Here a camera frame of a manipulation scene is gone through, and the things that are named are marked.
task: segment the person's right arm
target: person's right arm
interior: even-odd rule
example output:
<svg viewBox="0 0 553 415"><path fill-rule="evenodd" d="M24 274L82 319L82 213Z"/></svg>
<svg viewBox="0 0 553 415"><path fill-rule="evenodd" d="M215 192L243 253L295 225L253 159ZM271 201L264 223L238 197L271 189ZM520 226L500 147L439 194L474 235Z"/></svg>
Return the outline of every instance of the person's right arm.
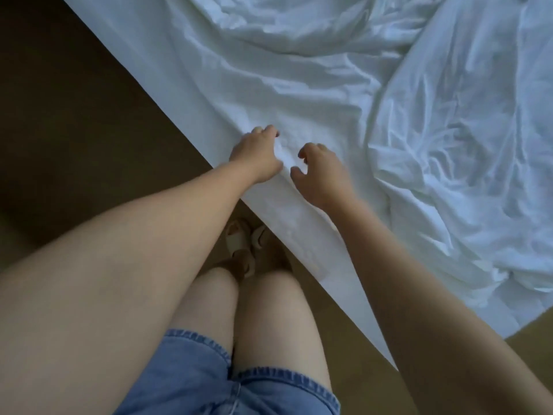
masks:
<svg viewBox="0 0 553 415"><path fill-rule="evenodd" d="M346 243L384 339L422 413L551 414L553 397L486 323L412 258L357 198L321 144L301 149L291 177Z"/></svg>

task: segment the blue shorts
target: blue shorts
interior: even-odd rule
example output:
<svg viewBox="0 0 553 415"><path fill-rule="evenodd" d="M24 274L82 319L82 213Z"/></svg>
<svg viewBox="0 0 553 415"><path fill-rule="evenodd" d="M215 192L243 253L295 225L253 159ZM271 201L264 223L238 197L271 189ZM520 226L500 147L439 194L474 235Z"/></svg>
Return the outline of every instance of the blue shorts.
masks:
<svg viewBox="0 0 553 415"><path fill-rule="evenodd" d="M114 415L338 415L336 397L303 374L257 367L231 374L231 357L200 334L167 331Z"/></svg>

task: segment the brown floor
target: brown floor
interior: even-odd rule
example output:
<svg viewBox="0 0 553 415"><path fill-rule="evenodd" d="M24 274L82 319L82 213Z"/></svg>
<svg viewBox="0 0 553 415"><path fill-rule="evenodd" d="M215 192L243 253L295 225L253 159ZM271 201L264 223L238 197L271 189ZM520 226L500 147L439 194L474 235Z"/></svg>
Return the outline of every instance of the brown floor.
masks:
<svg viewBox="0 0 553 415"><path fill-rule="evenodd" d="M210 168L62 0L0 5L0 268L106 209ZM243 203L235 214L259 223ZM219 242L208 261L225 253ZM399 374L294 267L342 413L416 413ZM551 327L549 312L509 343L553 388Z"/></svg>

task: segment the shorts hem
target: shorts hem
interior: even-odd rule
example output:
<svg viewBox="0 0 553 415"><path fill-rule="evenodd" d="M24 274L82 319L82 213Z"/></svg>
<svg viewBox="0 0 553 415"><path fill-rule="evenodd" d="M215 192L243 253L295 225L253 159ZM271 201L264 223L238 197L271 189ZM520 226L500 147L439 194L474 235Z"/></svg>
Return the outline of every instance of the shorts hem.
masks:
<svg viewBox="0 0 553 415"><path fill-rule="evenodd" d="M179 337L179 338L188 339L193 342L197 342L198 344L205 345L208 348L211 348L212 350L214 350L219 357L223 358L228 367L231 366L232 359L229 353L225 350L225 348L223 348L221 345L219 345L211 338L208 338L207 336L204 336L204 335L200 335L198 332L193 332L193 331L184 330L184 329L168 329L167 332L165 332L165 337Z"/></svg>
<svg viewBox="0 0 553 415"><path fill-rule="evenodd" d="M339 415L340 413L340 403L330 390L320 385L312 378L292 370L277 369L274 367L255 367L241 371L233 377L233 380L241 384L247 384L256 380L286 383L305 390L319 398L319 400L328 406L332 415Z"/></svg>

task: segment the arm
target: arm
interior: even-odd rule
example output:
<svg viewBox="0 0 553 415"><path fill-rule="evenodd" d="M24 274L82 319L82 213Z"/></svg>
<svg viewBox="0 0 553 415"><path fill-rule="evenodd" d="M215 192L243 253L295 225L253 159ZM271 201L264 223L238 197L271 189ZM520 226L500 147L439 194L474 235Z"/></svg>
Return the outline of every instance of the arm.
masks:
<svg viewBox="0 0 553 415"><path fill-rule="evenodd" d="M291 176L340 232L386 343L424 413L553 413L553 397L508 345L412 258L357 199L335 154L307 144Z"/></svg>
<svg viewBox="0 0 553 415"><path fill-rule="evenodd" d="M229 163L105 212L2 275L4 413L115 410L240 196L280 171L275 136L248 134Z"/></svg>

